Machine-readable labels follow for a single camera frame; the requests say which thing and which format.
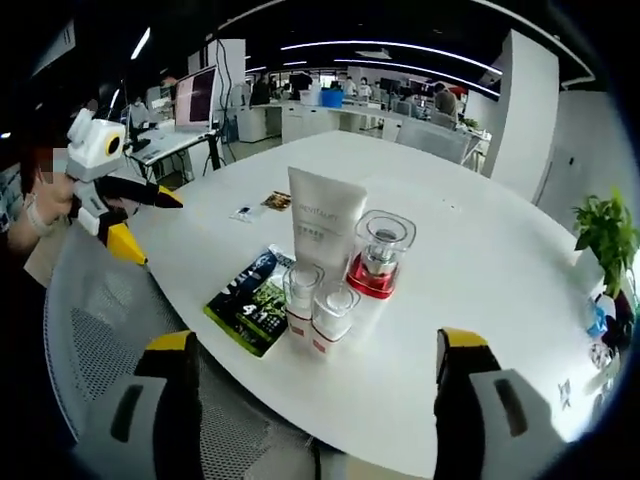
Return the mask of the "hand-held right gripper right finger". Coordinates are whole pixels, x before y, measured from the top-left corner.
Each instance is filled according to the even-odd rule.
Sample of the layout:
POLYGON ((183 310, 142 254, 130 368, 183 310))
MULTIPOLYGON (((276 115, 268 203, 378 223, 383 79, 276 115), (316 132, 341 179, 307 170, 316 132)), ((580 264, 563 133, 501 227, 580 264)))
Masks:
POLYGON ((480 335, 437 331, 435 479, 534 479, 566 447, 549 403, 480 335))

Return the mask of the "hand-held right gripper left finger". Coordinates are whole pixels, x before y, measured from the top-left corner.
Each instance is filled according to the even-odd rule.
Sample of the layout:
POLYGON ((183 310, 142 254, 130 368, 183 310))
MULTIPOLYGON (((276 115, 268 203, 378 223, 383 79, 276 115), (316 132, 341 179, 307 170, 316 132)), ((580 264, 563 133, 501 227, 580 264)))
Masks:
POLYGON ((201 479, 196 334, 162 335, 91 404, 74 448, 90 479, 201 479))

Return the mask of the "person's left hand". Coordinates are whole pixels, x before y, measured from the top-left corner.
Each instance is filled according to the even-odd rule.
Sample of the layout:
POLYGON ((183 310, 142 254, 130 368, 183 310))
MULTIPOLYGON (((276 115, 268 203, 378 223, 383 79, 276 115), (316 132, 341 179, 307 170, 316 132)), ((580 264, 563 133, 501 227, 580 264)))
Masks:
POLYGON ((38 211, 49 225, 61 216, 69 214, 74 196, 75 181, 65 173, 54 172, 44 179, 38 193, 38 211))

